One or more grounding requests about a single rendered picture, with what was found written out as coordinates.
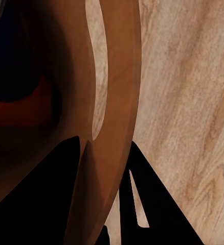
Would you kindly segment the trash can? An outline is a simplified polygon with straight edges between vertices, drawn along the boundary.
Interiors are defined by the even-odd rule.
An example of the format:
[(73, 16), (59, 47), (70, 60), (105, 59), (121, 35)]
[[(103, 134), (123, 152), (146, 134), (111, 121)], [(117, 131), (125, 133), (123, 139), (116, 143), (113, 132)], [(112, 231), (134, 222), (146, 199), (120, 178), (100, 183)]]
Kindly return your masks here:
[(79, 136), (80, 159), (63, 245), (94, 245), (126, 167), (139, 105), (139, 0), (99, 0), (106, 34), (105, 116), (92, 126), (96, 70), (85, 0), (17, 0), (40, 64), (57, 84), (54, 124), (0, 128), (0, 201), (62, 141)]

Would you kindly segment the can of soda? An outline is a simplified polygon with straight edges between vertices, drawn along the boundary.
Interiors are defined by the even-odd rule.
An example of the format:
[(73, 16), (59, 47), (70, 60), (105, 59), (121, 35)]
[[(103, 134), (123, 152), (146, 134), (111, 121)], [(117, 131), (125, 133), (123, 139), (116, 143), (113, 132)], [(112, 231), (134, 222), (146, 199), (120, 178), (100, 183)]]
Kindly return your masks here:
[(0, 128), (41, 129), (54, 124), (57, 111), (57, 84), (43, 75), (31, 95), (0, 102)]
[(40, 76), (37, 54), (17, 0), (0, 0), (0, 102), (31, 95)]

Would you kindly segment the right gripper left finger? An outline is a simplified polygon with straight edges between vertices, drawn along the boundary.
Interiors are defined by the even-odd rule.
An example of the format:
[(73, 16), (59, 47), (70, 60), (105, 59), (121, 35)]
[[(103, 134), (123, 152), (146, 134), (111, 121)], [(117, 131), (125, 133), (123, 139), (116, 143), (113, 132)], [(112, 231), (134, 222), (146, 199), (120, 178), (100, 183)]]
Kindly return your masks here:
[(63, 245), (79, 159), (62, 141), (0, 201), (0, 245)]

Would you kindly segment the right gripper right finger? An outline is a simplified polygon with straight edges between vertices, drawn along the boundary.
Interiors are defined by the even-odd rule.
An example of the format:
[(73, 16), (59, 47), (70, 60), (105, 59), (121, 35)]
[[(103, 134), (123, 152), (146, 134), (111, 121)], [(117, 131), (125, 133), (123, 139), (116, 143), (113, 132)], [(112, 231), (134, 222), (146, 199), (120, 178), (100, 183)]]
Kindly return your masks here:
[[(138, 225), (129, 170), (150, 228)], [(119, 186), (119, 202), (121, 245), (204, 245), (134, 141)]]

